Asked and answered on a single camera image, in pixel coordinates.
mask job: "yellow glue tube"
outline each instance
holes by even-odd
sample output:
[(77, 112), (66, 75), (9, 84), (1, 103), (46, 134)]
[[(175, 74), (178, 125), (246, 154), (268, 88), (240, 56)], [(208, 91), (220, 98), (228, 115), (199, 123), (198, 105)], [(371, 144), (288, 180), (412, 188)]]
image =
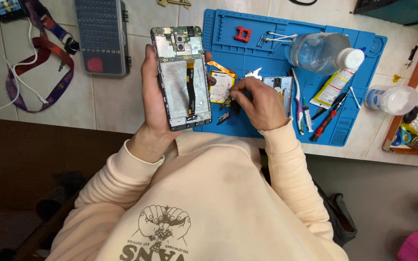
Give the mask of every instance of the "yellow glue tube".
[(330, 109), (333, 101), (338, 97), (343, 87), (356, 73), (358, 68), (355, 69), (342, 69), (336, 72), (325, 83), (322, 89), (310, 100), (311, 104)]

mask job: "table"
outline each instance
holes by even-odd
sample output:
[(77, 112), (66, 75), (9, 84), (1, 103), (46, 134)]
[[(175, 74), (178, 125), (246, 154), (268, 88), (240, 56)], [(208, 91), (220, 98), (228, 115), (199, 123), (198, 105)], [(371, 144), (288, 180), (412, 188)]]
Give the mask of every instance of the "table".
[[(74, 0), (40, 0), (55, 20), (75, 39), (78, 37)], [(125, 0), (129, 12), (128, 39), (133, 67), (123, 79), (110, 79), (85, 74), (79, 54), (73, 56), (74, 78), (61, 99), (51, 108), (37, 114), (26, 113), (9, 106), (0, 110), (0, 119), (86, 128), (103, 131), (135, 133), (144, 121), (141, 100), (140, 67), (144, 60), (144, 47), (151, 43), (149, 29), (159, 26), (198, 25), (202, 27), (203, 13), (207, 8), (227, 9), (255, 15), (305, 21), (322, 25), (347, 27), (369, 31), (388, 37), (388, 43), (372, 80), (373, 85), (406, 85), (418, 60), (418, 51), (412, 66), (405, 65), (411, 50), (418, 45), (418, 25), (404, 27), (375, 18), (353, 15), (357, 0), (321, 0), (305, 7), (287, 0), (192, 0), (193, 6), (169, 4), (159, 6), (156, 1)], [(0, 51), (12, 64), (32, 55), (27, 32), (28, 21), (0, 24)], [(33, 29), (32, 36), (38, 35)], [(62, 46), (48, 33), (50, 40)], [(69, 70), (67, 66), (57, 72), (60, 60), (51, 57), (43, 65), (21, 76), (28, 85), (46, 97), (55, 83)], [(393, 75), (402, 76), (393, 82)], [(0, 107), (9, 102), (5, 90), (7, 67), (0, 58)], [(21, 86), (27, 107), (38, 109), (41, 102), (31, 91)], [(418, 156), (392, 154), (381, 149), (381, 143), (392, 116), (363, 106), (351, 135), (344, 147), (303, 144), (305, 153), (360, 160), (381, 161), (418, 166)], [(258, 147), (265, 146), (262, 139), (241, 138)]]

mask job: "lanyard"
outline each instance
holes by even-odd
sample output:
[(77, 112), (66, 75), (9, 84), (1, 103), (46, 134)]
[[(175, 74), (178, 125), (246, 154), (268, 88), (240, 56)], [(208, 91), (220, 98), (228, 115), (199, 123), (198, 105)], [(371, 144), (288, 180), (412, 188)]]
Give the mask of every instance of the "lanyard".
[[(41, 109), (28, 110), (22, 95), (19, 94), (19, 97), (17, 98), (17, 100), (15, 100), (14, 105), (26, 112), (37, 113), (40, 111), (44, 111), (53, 104), (55, 104), (57, 100), (59, 100), (61, 95), (66, 91), (67, 87), (72, 81), (74, 63), (69, 54), (75, 54), (75, 48), (77, 46), (76, 44), (78, 43), (73, 40), (73, 37), (70, 33), (64, 30), (59, 24), (57, 24), (52, 19), (47, 9), (38, 0), (28, 0), (26, 2), (26, 7), (30, 14), (30, 21), (34, 26), (36, 26), (40, 30), (40, 36), (34, 37), (32, 39), (33, 45), (35, 46), (35, 48), (38, 49), (38, 60), (31, 65), (17, 66), (15, 73), (20, 76), (25, 72), (37, 67), (38, 65), (46, 62), (49, 59), (51, 53), (54, 53), (59, 58), (61, 58), (61, 66), (67, 65), (70, 68), (70, 70), (62, 77), (62, 79), (58, 82), (58, 84), (46, 98), (48, 104), (43, 104)], [(51, 31), (61, 41), (63, 41), (67, 35), (70, 35), (71, 37), (69, 37), (69, 39), (67, 39), (66, 42), (66, 50), (69, 52), (62, 50), (59, 46), (51, 42), (48, 39), (48, 35), (45, 31), (45, 28)], [(35, 55), (23, 60), (21, 63), (28, 63), (33, 61), (34, 59)], [(15, 79), (15, 76), (12, 74), (11, 70), (9, 70), (9, 76), (6, 81), (6, 90), (11, 100), (13, 100), (17, 95), (17, 87), (15, 86), (14, 80), (17, 79)]]

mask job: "red screwdriver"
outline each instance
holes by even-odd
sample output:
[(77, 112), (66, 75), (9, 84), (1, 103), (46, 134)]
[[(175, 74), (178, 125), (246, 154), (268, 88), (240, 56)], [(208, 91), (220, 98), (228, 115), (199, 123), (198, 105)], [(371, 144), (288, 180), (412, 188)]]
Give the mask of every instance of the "red screwdriver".
[(312, 141), (317, 141), (319, 137), (325, 132), (325, 129), (327, 128), (328, 124), (332, 121), (335, 115), (338, 114), (338, 111), (340, 110), (341, 106), (345, 102), (346, 97), (348, 97), (348, 94), (349, 94), (349, 91), (335, 105), (335, 108), (330, 111), (327, 118), (325, 118), (325, 120), (322, 122), (322, 125), (318, 127), (317, 130), (315, 131), (314, 136), (312, 136), (312, 139), (311, 139)]

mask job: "blue silicone repair mat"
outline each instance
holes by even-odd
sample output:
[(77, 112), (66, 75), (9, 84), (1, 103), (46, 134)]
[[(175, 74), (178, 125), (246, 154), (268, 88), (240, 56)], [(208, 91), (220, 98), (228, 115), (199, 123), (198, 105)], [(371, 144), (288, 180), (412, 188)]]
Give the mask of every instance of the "blue silicone repair mat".
[[(238, 26), (252, 30), (251, 39), (248, 43), (235, 40)], [(287, 71), (291, 65), (285, 56), (285, 50), (289, 48), (288, 42), (267, 42), (262, 48), (257, 47), (262, 34), (271, 31), (282, 35), (292, 35), (295, 33), (343, 33), (351, 40), (351, 45), (357, 49), (363, 49), (366, 58), (360, 66), (357, 73), (343, 88), (343, 91), (349, 90), (352, 86), (360, 104), (364, 101), (370, 81), (372, 80), (375, 69), (377, 68), (383, 48), (386, 44), (386, 37), (375, 35), (375, 33), (356, 31), (340, 27), (321, 26), (310, 23), (277, 19), (267, 16), (252, 14), (243, 14), (225, 10), (206, 9), (204, 12), (204, 26), (202, 28), (202, 37), (204, 49), (212, 52), (213, 61), (227, 69), (233, 69), (238, 77), (242, 77), (248, 71), (253, 71), (262, 67), (259, 75), (262, 77), (287, 76)], [(210, 66), (208, 72), (217, 70)], [(306, 101), (322, 88), (330, 76), (321, 76), (303, 68), (295, 68), (298, 77), (301, 92), (304, 93)], [(293, 101), (293, 116), (296, 117), (296, 103)], [(262, 138), (257, 130), (251, 125), (246, 113), (241, 110), (239, 115), (231, 113), (231, 117), (217, 126), (218, 117), (229, 112), (229, 108), (219, 110), (220, 104), (212, 103), (212, 123), (194, 128), (194, 131), (214, 132), (225, 135)], [(318, 106), (309, 104), (310, 114), (314, 116)], [(344, 146), (352, 126), (356, 121), (359, 109), (353, 98), (348, 96), (344, 106), (338, 115), (330, 122), (327, 130), (317, 142), (310, 141), (314, 135), (313, 132), (305, 132), (300, 135), (297, 123), (294, 121), (296, 137), (302, 143), (315, 143), (321, 145)], [(313, 129), (321, 125), (328, 111), (323, 113), (313, 121)]]

